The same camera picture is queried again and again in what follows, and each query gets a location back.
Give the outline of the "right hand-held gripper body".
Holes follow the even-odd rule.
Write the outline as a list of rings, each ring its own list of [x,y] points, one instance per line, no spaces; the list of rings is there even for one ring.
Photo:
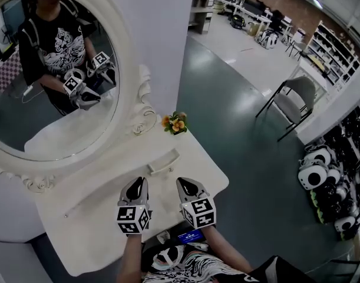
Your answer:
[[[194,229],[201,229],[216,224],[216,206],[211,197],[185,202],[181,205],[184,219]]]

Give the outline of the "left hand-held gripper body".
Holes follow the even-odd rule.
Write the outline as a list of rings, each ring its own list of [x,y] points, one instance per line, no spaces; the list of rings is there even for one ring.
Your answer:
[[[151,217],[148,204],[136,205],[122,201],[118,203],[116,213],[117,225],[126,235],[142,234],[149,227]]]

